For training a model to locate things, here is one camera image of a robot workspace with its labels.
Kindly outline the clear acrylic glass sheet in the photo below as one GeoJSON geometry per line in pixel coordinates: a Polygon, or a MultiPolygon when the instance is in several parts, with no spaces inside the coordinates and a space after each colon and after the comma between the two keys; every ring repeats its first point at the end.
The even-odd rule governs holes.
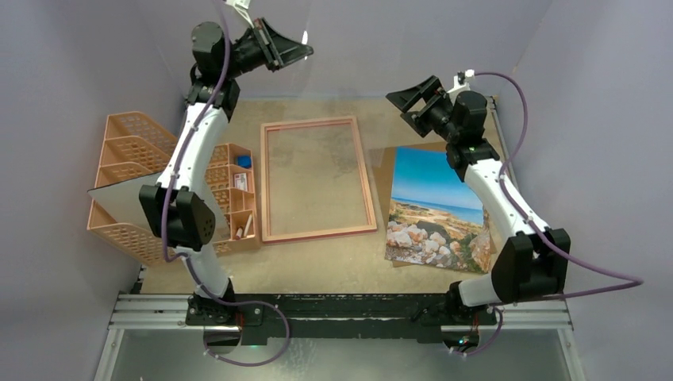
{"type": "Polygon", "coordinates": [[[407,128],[384,98],[398,84],[406,27],[394,13],[357,13],[339,5],[261,11],[282,35],[314,53],[289,67],[246,75],[233,127],[226,140],[258,152],[260,126],[353,115],[366,149],[404,144],[407,128]]]}

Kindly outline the pink wooden photo frame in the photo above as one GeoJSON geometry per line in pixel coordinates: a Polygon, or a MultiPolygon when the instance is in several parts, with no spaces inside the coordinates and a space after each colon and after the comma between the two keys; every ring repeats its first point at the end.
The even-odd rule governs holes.
{"type": "Polygon", "coordinates": [[[266,244],[376,231],[356,118],[263,124],[260,202],[266,244]]]}

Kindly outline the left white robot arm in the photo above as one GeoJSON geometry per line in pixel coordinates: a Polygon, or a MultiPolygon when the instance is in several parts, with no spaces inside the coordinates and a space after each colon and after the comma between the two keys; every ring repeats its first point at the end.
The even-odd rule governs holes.
{"type": "Polygon", "coordinates": [[[274,30],[257,18],[231,40],[224,22],[205,21],[190,34],[194,65],[187,114],[171,158],[152,185],[143,185],[139,201],[167,263],[180,260],[194,282],[193,310],[216,324],[230,323],[242,304],[213,246],[218,205],[210,205],[206,172],[216,141],[229,125],[240,88],[237,77],[265,67],[281,70],[313,55],[314,49],[274,30]]]}

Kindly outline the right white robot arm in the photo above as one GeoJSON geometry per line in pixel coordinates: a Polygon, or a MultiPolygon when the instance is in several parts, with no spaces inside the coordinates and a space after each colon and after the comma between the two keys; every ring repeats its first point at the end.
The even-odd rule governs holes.
{"type": "Polygon", "coordinates": [[[506,165],[484,137],[488,101],[471,90],[468,75],[458,74],[451,90],[432,75],[386,99],[420,137],[435,133],[445,140],[449,167],[475,192],[505,240],[489,273],[449,287],[448,317],[464,323],[478,308],[559,296],[568,261],[553,249],[567,251],[570,237],[550,228],[513,188],[506,165]]]}

